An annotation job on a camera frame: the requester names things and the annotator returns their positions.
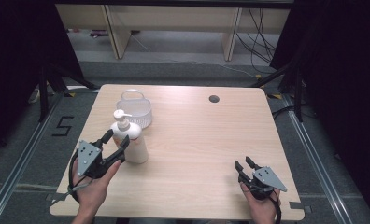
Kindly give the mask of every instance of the clear plastic container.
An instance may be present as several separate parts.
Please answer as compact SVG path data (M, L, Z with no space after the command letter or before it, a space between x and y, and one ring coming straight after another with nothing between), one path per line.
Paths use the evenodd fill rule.
M131 114L132 116L128 118L129 121L138 124L142 129L147 128L152 123L150 100L146 99L144 93L139 90L124 91L121 94L121 100L116 103L116 107L126 114Z

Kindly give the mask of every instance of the wooden table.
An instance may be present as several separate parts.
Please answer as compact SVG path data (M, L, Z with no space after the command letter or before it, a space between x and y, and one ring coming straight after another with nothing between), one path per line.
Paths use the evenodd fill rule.
M105 85L101 88L79 140L95 141L115 121L121 93L144 92L152 104L153 122L144 130L149 159L125 162L112 179L98 216L250 219L235 170L250 156L270 166L287 187L280 195L282 219L301 220L304 210L291 209L299 195L265 95L260 89ZM209 97L220 98L211 103ZM109 141L104 157L116 147ZM68 169L57 190L65 193ZM67 197L50 212L74 216L78 204Z

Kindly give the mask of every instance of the pump nozzle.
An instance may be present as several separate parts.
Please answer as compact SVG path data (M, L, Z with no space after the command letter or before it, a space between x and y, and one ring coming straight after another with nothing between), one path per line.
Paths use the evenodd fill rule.
M126 117L131 117L131 116L132 115L125 114L124 111L121 109L115 110L115 112L113 113L113 117L117 121L119 129L124 129L129 126L130 123Z

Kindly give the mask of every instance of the aluminum rail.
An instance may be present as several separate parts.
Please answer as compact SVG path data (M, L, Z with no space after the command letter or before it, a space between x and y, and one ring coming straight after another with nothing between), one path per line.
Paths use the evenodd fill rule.
M49 124L51 115L54 113L54 110L56 109L60 101L63 99L63 97L64 97L63 93L56 93L56 95L53 96L52 101L50 103L51 107L50 112L41 122L37 124L36 129L33 132L33 135L31 136L30 140L28 141L27 145L24 148L24 151L20 155L10 175L8 176L4 185L0 189L0 216L4 211L4 208L7 205L7 202L10 199L10 196L12 195L14 189L16 188L16 185L19 182L22 174L24 173L28 162L34 155L36 147L40 139L42 138L42 135L45 132L46 127Z
M283 94L283 100L285 106L292 105L291 97L288 94ZM332 182L324 165L322 164L319 153L314 148L314 145L307 134L304 124L302 122L299 122L293 111L290 111L289 115L292 120L292 124L295 127L295 130L297 131L302 144L304 145L307 156L309 157L310 162L313 165L316 175L321 183L322 189L324 190L329 203L333 207L334 214L336 215L338 223L353 223L349 216L348 209L341 199L339 192L336 190L334 183Z

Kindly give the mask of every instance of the pump bottle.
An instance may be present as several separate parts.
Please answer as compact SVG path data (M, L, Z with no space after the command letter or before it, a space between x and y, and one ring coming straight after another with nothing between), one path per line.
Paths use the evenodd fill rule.
M113 131L112 139L117 147L120 146L121 141L129 135L130 144L124 151L126 161L134 163L143 163L148 159L148 151L142 134L142 128L130 122L126 117L131 115L125 114L123 110L116 110L113 113L116 122L111 125Z

